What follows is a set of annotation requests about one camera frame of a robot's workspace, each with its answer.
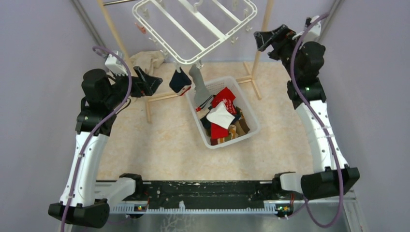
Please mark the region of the dark navy sock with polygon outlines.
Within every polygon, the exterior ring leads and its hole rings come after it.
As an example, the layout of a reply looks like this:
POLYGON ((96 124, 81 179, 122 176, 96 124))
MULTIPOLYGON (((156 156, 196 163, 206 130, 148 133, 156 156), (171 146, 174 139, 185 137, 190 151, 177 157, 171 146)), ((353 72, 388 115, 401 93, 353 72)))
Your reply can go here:
POLYGON ((169 83, 169 87, 171 90, 177 94, 178 96, 184 95, 188 90, 191 89, 192 81, 190 78, 184 73, 182 69, 175 70, 171 81, 169 83))

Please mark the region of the white plastic laundry basket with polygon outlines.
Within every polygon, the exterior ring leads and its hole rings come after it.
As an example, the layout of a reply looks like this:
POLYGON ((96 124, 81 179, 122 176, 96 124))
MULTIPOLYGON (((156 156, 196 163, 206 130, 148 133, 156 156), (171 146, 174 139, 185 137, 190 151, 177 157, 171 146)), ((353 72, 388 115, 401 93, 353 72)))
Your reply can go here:
POLYGON ((205 82, 205 87, 213 95, 217 95, 224 89, 230 90, 235 96, 232 100, 233 106, 237 108, 237 118, 232 121, 228 129, 214 125, 207 121, 206 116, 200 116, 194 101, 195 89, 189 90, 185 97, 188 100, 195 126, 205 146, 209 149, 222 148, 251 138, 256 135, 261 125, 251 107, 245 92, 232 76, 219 77, 205 82))

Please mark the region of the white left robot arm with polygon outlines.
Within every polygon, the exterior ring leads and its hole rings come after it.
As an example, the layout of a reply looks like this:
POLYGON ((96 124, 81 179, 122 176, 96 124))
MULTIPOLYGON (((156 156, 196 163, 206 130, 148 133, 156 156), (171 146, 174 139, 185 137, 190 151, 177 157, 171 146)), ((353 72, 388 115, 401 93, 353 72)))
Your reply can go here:
POLYGON ((163 80, 134 67, 136 76, 109 75, 103 69, 92 69, 83 75, 84 98, 76 119, 76 148, 69 178, 57 203, 49 206, 48 214, 67 224, 102 228, 109 211, 124 199, 139 200, 145 187, 138 174, 122 174, 106 190, 96 193, 96 177, 101 156, 123 102, 129 97, 152 96, 163 80))

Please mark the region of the red plain sock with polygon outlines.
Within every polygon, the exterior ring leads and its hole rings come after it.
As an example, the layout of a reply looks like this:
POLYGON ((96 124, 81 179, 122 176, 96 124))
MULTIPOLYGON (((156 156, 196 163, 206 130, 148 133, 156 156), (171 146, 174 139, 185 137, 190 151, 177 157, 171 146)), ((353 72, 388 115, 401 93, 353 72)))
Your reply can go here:
POLYGON ((225 129, 215 123, 211 123, 210 127, 211 139, 225 138, 229 135, 228 129, 225 129))

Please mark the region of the white plastic sock hanger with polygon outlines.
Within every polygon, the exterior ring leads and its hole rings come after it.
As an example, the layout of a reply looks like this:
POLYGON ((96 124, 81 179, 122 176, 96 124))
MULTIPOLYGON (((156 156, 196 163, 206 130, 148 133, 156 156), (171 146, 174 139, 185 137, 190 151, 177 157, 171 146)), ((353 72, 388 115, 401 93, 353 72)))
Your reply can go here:
POLYGON ((148 38, 176 65, 200 66, 222 44, 235 44, 257 13, 251 0, 141 0, 132 7, 148 38))

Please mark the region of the white grey sock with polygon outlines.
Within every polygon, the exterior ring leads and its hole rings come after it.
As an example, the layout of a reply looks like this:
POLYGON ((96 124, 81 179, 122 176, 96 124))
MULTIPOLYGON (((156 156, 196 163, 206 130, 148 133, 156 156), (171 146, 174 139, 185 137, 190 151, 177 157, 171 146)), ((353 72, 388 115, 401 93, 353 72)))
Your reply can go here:
POLYGON ((206 88, 200 69, 195 64, 189 70, 189 75, 195 84, 194 102, 196 108, 209 108, 213 100, 213 95, 206 88))

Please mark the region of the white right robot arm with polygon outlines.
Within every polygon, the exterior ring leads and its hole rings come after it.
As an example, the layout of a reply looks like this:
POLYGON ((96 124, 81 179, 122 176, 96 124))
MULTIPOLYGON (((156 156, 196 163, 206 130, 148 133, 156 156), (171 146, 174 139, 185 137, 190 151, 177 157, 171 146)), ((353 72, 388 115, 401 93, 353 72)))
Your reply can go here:
POLYGON ((258 51, 273 48, 268 56, 281 61, 288 74, 292 73, 292 53, 297 50, 294 79, 287 83, 287 94, 304 125, 313 158, 312 174, 276 174, 273 195, 285 199, 294 191, 315 200, 346 194, 359 180, 360 172, 343 157, 330 124, 326 95, 318 78, 324 65, 325 46, 314 41, 297 46, 300 36, 286 25, 271 31, 256 31, 253 36, 258 51))

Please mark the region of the red snowflake sock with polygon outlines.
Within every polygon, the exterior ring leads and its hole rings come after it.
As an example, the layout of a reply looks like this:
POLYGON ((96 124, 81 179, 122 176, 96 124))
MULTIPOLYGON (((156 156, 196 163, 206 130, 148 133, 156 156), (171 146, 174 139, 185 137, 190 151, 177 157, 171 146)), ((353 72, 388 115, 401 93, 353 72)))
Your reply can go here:
POLYGON ((232 93, 232 91, 225 87, 223 90, 221 90, 218 94, 214 96, 211 105, 213 108, 215 108, 219 103, 223 102, 225 104, 227 111, 232 115, 236 115, 237 112, 233 103, 235 99, 236 96, 232 93))

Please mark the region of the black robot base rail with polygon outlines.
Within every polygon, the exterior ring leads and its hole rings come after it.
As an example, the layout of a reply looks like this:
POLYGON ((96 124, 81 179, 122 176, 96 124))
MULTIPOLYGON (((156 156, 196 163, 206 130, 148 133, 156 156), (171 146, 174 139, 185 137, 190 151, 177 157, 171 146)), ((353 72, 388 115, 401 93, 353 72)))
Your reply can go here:
POLYGON ((143 181, 142 191, 110 208, 112 214, 257 214, 281 218, 296 211, 298 193, 280 195, 270 181, 143 181))

